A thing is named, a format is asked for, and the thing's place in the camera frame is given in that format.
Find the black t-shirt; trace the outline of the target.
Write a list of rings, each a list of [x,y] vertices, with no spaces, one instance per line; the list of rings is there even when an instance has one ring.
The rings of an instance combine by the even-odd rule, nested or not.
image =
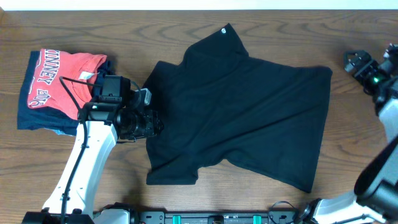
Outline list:
[[[149,185],[193,185],[222,160],[313,187],[332,71],[251,57],[231,25],[158,62],[144,87],[164,129],[146,142]]]

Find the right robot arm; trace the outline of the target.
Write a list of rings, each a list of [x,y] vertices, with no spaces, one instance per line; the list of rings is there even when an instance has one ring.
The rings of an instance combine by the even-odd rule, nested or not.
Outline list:
[[[345,70],[373,98],[387,146],[362,171],[352,191],[312,201],[294,223],[397,221],[397,45],[388,46],[381,63],[364,50],[345,52],[343,61]]]

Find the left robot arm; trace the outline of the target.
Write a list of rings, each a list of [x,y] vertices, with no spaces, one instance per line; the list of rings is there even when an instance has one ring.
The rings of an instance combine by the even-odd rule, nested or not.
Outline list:
[[[41,211],[27,212],[23,223],[139,223],[137,213],[122,203],[95,214],[95,195],[118,139],[136,141],[156,136],[162,128],[158,113],[147,106],[85,104],[72,152],[56,188]]]

